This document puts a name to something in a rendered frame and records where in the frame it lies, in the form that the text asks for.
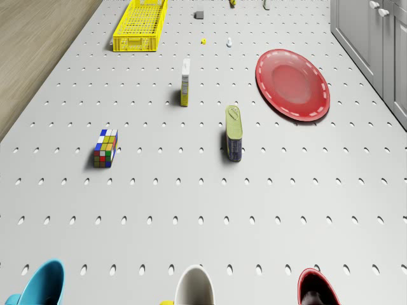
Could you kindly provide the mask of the flat-sided can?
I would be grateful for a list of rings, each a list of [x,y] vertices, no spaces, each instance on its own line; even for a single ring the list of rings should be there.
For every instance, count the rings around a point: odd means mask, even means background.
[[[225,113],[228,157],[232,161],[240,161],[242,159],[242,122],[240,110],[235,105],[228,105]]]

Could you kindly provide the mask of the yellow and white box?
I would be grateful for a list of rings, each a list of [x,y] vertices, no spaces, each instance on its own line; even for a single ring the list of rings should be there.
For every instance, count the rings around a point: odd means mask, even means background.
[[[189,76],[190,76],[190,59],[185,58],[182,66],[182,79],[181,79],[181,106],[188,106],[189,96]]]

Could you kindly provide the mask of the yellow mug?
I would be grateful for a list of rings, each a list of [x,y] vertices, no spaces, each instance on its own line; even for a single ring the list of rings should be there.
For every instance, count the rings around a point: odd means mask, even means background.
[[[160,305],[215,305],[215,294],[209,274],[201,265],[189,266],[179,279],[174,301]]]

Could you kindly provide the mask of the white cabinet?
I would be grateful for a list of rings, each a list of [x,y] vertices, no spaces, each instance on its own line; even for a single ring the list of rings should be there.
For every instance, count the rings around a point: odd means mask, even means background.
[[[331,32],[407,130],[407,0],[330,0]]]

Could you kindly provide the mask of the yellow basket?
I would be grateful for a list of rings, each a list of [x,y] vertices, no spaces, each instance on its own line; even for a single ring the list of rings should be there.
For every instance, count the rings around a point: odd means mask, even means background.
[[[167,5],[167,0],[131,0],[113,34],[113,51],[156,51]]]

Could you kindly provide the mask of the puzzle cube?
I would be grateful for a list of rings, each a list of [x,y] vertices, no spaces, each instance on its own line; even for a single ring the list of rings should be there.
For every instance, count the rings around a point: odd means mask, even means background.
[[[110,168],[116,154],[118,131],[103,129],[93,151],[93,166],[95,168]]]

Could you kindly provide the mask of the red plate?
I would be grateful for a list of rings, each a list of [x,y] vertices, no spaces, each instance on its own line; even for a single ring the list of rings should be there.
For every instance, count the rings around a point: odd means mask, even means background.
[[[269,50],[259,57],[256,82],[276,110],[298,121],[315,121],[329,110],[330,93],[320,71],[289,50]]]

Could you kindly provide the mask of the blue mug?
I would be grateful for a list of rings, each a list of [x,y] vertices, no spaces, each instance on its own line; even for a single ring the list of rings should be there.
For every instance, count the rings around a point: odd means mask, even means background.
[[[62,305],[64,266],[58,259],[45,262],[33,274],[21,294],[13,294],[5,305]]]

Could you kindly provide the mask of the red mug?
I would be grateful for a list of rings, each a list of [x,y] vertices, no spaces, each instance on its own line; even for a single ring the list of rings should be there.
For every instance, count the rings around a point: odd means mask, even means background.
[[[305,269],[298,280],[298,305],[341,305],[327,278],[318,270]]]

